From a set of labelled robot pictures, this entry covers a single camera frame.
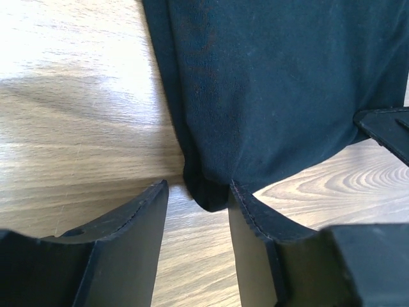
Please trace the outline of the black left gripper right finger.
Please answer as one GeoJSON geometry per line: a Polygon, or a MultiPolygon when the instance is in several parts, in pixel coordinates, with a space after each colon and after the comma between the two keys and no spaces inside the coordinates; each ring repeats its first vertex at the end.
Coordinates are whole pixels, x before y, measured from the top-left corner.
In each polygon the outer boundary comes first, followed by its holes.
{"type": "Polygon", "coordinates": [[[408,225],[312,230],[233,182],[229,226],[243,306],[407,306],[408,225]]]}

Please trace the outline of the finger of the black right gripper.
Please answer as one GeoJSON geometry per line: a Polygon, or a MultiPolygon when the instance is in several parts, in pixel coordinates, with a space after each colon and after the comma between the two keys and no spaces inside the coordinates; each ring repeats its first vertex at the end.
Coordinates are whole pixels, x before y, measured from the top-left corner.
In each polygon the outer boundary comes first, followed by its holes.
{"type": "Polygon", "coordinates": [[[408,166],[408,107],[359,111],[354,124],[408,166]]]}

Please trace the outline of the black t shirt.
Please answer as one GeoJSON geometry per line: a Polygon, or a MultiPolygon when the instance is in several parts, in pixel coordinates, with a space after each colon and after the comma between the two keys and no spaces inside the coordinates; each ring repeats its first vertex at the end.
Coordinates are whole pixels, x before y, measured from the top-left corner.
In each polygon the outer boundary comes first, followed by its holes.
{"type": "Polygon", "coordinates": [[[216,212],[370,138],[405,107],[407,1],[145,1],[183,178],[216,212]]]}

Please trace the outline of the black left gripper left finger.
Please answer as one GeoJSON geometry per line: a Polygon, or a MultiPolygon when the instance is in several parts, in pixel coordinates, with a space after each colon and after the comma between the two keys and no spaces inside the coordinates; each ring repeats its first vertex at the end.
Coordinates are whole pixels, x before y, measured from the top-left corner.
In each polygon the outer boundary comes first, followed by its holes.
{"type": "Polygon", "coordinates": [[[1,305],[149,306],[168,197],[161,180],[59,237],[1,230],[1,305]]]}

